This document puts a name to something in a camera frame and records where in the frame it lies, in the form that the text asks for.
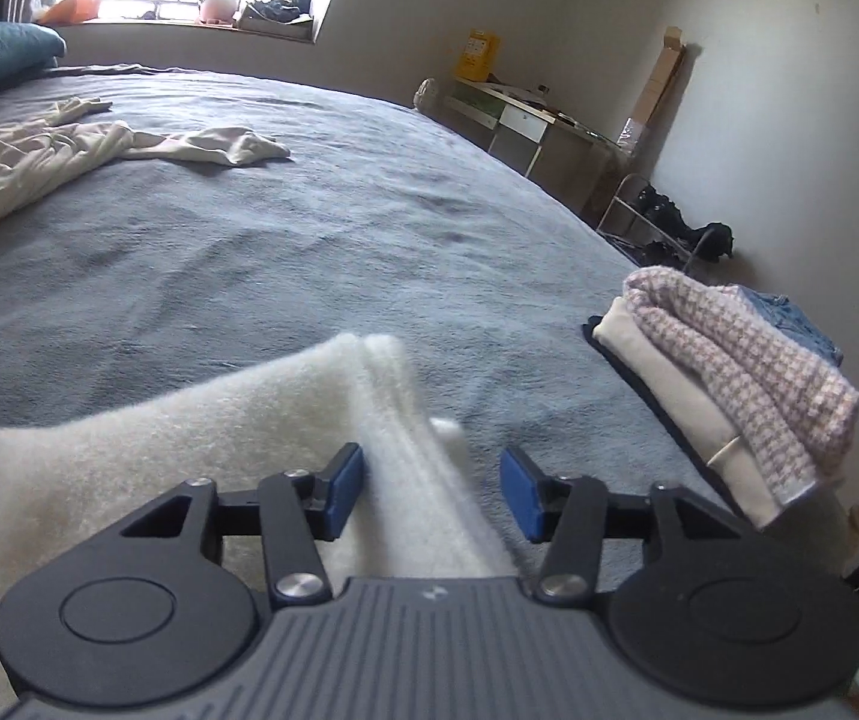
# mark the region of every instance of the cardboard box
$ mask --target cardboard box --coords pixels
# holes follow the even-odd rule
[[[647,85],[642,87],[642,93],[639,94],[636,105],[633,106],[633,112],[629,114],[619,140],[616,141],[619,148],[626,154],[632,154],[636,146],[639,146],[639,140],[647,130],[653,113],[659,106],[673,76],[676,75],[685,49],[683,30],[677,26],[666,28],[666,34],[663,35],[663,50],[653,66],[652,73],[649,74]]]

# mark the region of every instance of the round black disc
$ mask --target round black disc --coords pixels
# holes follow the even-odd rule
[[[0,661],[17,692],[120,709],[197,688],[232,664],[258,627],[250,591],[166,541],[80,547],[5,594]]]
[[[858,596],[766,546],[674,549],[615,591],[613,640],[653,680],[702,703],[786,707],[844,688],[859,666]]]

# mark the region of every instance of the metal pivot screw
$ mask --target metal pivot screw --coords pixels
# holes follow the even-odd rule
[[[322,590],[322,579],[315,574],[287,574],[276,582],[276,589],[286,598],[309,598]]]
[[[540,589],[543,595],[549,598],[567,600],[576,598],[589,589],[586,580],[575,574],[553,574],[540,581]]]

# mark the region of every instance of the white cloth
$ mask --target white cloth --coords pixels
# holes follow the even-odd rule
[[[125,122],[71,124],[87,113],[104,113],[111,105],[98,98],[69,98],[40,119],[0,127],[0,218],[116,157],[238,167],[289,156],[286,146],[247,127],[154,135]]]
[[[284,469],[321,469],[350,440],[369,471],[344,535],[320,545],[336,587],[348,576],[516,573],[476,504],[459,426],[428,418],[402,345],[343,335],[141,405],[0,430],[0,599],[186,478],[243,490]],[[228,539],[226,566],[264,586],[252,541]],[[0,666],[0,711],[11,702]]]

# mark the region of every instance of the white wall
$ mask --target white wall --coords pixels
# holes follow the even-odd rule
[[[167,25],[61,29],[66,63],[141,62],[277,77],[412,104],[418,84],[455,65],[471,28],[503,37],[496,71],[535,86],[546,25],[562,0],[332,0],[315,46]]]
[[[859,0],[572,0],[568,10],[553,95],[610,136],[666,25],[698,46],[653,181],[693,226],[730,224],[740,274],[802,304],[859,386]],[[852,498],[859,428],[848,471]]]

